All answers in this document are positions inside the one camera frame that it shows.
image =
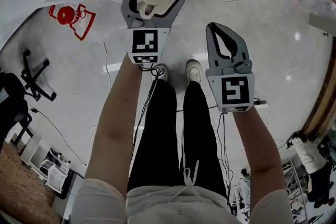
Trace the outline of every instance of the office chair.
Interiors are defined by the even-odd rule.
[[[0,92],[7,96],[0,103],[1,125],[0,125],[0,151],[7,137],[7,134],[16,123],[20,123],[22,130],[13,144],[17,147],[23,134],[27,132],[30,137],[33,134],[28,129],[32,117],[28,113],[28,105],[24,99],[26,92],[20,80],[12,73],[0,73]]]
[[[56,94],[53,92],[51,96],[49,96],[44,90],[42,90],[37,84],[36,80],[41,75],[43,70],[45,70],[49,66],[49,60],[45,60],[43,62],[42,68],[35,74],[35,76],[32,76],[32,73],[30,71],[27,57],[30,55],[30,50],[26,50],[23,53],[23,62],[25,65],[25,69],[21,73],[21,78],[27,83],[25,85],[25,89],[30,89],[32,93],[26,92],[26,95],[30,95],[34,97],[36,101],[38,101],[41,98],[41,95],[53,102],[53,100],[56,98]]]

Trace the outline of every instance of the black wire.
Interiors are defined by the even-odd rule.
[[[222,161],[222,165],[225,169],[225,183],[226,183],[226,187],[227,187],[227,194],[226,194],[226,199],[227,199],[227,204],[229,205],[230,207],[230,210],[231,210],[231,213],[233,214],[233,210],[232,210],[232,207],[231,207],[231,204],[229,202],[229,198],[230,198],[230,193],[231,193],[231,183],[232,183],[232,179],[233,179],[233,176],[234,176],[234,173],[233,171],[229,168],[229,163],[228,163],[228,160],[227,160],[227,152],[224,153],[224,160],[225,160],[225,165],[224,164],[224,161],[223,161],[223,145],[222,145],[222,142],[221,142],[221,138],[219,137],[219,126],[220,126],[220,120],[221,120],[221,117],[223,117],[223,136],[224,136],[224,140],[223,140],[223,144],[224,144],[224,150],[226,151],[226,145],[225,145],[225,125],[224,125],[224,114],[226,114],[225,112],[221,113],[221,115],[219,116],[219,121],[218,121],[218,127],[217,127],[217,136],[218,136],[218,140],[219,140],[219,143],[221,145],[221,149],[220,149],[220,156],[221,156],[221,161]]]
[[[286,142],[285,144],[283,144],[281,147],[279,147],[278,150],[281,149],[281,148],[282,148],[283,146],[285,146],[286,144],[287,144],[287,142]]]
[[[248,221],[250,217],[248,216],[248,213],[245,211],[245,203],[244,203],[243,210],[244,210],[245,221]]]
[[[223,115],[223,113],[221,113],[221,115],[219,116],[219,121],[218,121],[218,127],[217,127],[217,136],[218,136],[218,140],[219,140],[219,143],[220,143],[220,145],[221,145],[221,149],[220,149],[220,160],[222,161],[222,164],[223,164],[223,167],[224,167],[224,169],[225,169],[225,183],[226,183],[226,186],[227,186],[227,188],[228,188],[228,181],[227,181],[227,169],[226,169],[226,166],[225,166],[225,164],[224,164],[224,162],[223,162],[223,145],[222,145],[222,141],[220,140],[221,138],[219,137],[219,132],[218,132],[218,130],[219,130],[219,127],[220,127],[220,120],[221,120],[221,117],[222,116],[224,116]]]
[[[261,104],[261,99],[254,97],[256,101],[254,101],[254,104]]]
[[[230,164],[227,156],[227,149],[226,149],[226,143],[225,143],[225,121],[224,121],[224,115],[223,115],[223,144],[224,144],[224,161],[226,163],[226,167],[228,169],[228,179],[229,179],[229,193],[228,196],[230,197],[231,194],[231,183],[234,177],[234,172],[230,169]]]
[[[152,97],[152,94],[154,92],[154,89],[155,89],[155,86],[156,86],[156,83],[157,83],[157,80],[159,79],[159,76],[161,76],[163,73],[164,73],[164,69],[161,69],[160,71],[158,71],[157,68],[153,68],[153,63],[152,63],[152,66],[150,68],[143,68],[141,65],[139,65],[139,68],[142,72],[148,72],[150,71],[151,74],[155,77],[152,85],[151,85],[151,88],[148,92],[148,96],[147,96],[147,99],[146,99],[146,102],[142,108],[142,111],[141,111],[141,115],[140,115],[140,119],[139,119],[139,122],[138,122],[138,125],[135,129],[135,134],[134,134],[134,140],[133,140],[133,152],[132,152],[132,156],[134,154],[134,149],[135,149],[135,144],[136,144],[136,139],[138,138],[138,131],[139,131],[139,127],[140,127],[140,124],[141,124],[141,121],[142,121],[142,118],[146,112],[146,109],[147,109],[147,106],[148,106],[148,102],[151,100],[151,97]]]
[[[214,109],[214,108],[216,108],[216,107],[218,107],[217,105],[214,105],[214,106],[210,106],[208,109]],[[184,110],[183,109],[181,109],[181,110],[176,110],[176,112],[183,112]]]
[[[105,53],[106,53],[106,58],[105,58],[105,68],[106,68],[107,75],[109,75],[109,79],[110,79],[110,90],[111,90],[111,76],[110,76],[110,72],[109,72],[109,70],[107,69],[107,48],[106,48],[106,45],[105,45],[105,40],[103,40],[103,44],[104,44]]]
[[[54,127],[55,129],[57,130],[57,132],[60,134],[60,136],[62,137],[64,143],[66,143],[66,145],[68,146],[68,148],[77,156],[77,158],[80,160],[81,163],[83,163],[85,166],[87,166],[87,164],[85,164],[81,159],[80,157],[71,149],[71,147],[68,145],[67,141],[65,141],[63,135],[61,134],[61,132],[58,130],[58,128],[51,122],[51,120],[45,116],[42,112],[38,111],[37,109],[34,109],[36,110],[38,113],[40,113],[43,117],[45,117]]]

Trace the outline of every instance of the white shirt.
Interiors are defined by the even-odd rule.
[[[316,143],[310,141],[304,143],[300,138],[294,138],[293,144],[308,174],[312,174],[326,165],[327,160],[320,154]]]
[[[240,224],[223,196],[197,186],[146,186],[131,190],[127,202],[113,186],[85,179],[78,190],[71,224]],[[255,205],[250,224],[291,224],[288,194],[278,190]]]

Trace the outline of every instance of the white floor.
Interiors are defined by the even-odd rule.
[[[120,13],[120,4],[100,3],[100,6],[102,9],[109,8],[111,13],[112,30],[106,38],[106,45],[107,65],[113,82],[126,53],[125,22]],[[308,26],[306,17],[298,7],[284,0],[186,0],[162,56],[162,62],[173,70],[172,84],[177,91],[177,109],[183,108],[185,84],[182,82],[186,61],[195,58],[201,62],[203,71],[208,68],[205,26],[209,22],[221,23],[241,35],[247,44],[256,76],[255,97],[267,100],[270,106],[263,109],[262,118],[269,125],[277,145],[282,146],[307,119],[324,80],[331,51],[331,38]],[[32,52],[31,66],[40,64],[45,58],[49,59],[50,66],[39,82],[49,93],[51,89],[57,93],[56,100],[50,102],[41,98],[35,102],[31,97],[26,97],[26,100],[29,107],[37,108],[50,118],[84,163],[90,158],[91,127],[98,123],[109,92],[105,50],[102,40],[97,37],[99,32],[93,29],[85,41],[79,41],[70,28],[58,24],[45,9],[0,54],[0,67],[18,76],[23,69],[22,52],[26,48]],[[145,73],[138,112],[142,110],[150,84],[150,75]],[[208,105],[214,105],[205,75],[202,88]],[[211,109],[210,113],[213,127],[217,129],[219,112]],[[226,115],[225,121],[228,160],[235,173],[235,182],[240,177],[240,170],[247,167],[247,159],[232,115]],[[179,136],[182,126],[183,114],[178,113],[176,129]],[[33,114],[31,128],[72,160],[72,167],[77,172],[85,173],[86,168],[46,119]],[[223,127],[219,133],[223,140]],[[283,159],[294,154],[285,148],[280,150]]]

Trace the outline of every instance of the white sneaker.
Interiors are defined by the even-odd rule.
[[[191,81],[200,83],[202,81],[202,66],[197,60],[191,59],[187,62],[185,66],[185,73],[188,78],[188,83]]]
[[[161,63],[161,64],[155,66],[154,69],[156,69],[157,73],[159,74],[158,79],[162,79],[165,82],[168,81],[168,68],[167,68],[166,65]],[[153,75],[156,75],[157,73],[154,70],[151,71],[153,81],[155,80],[155,76],[153,76]]]

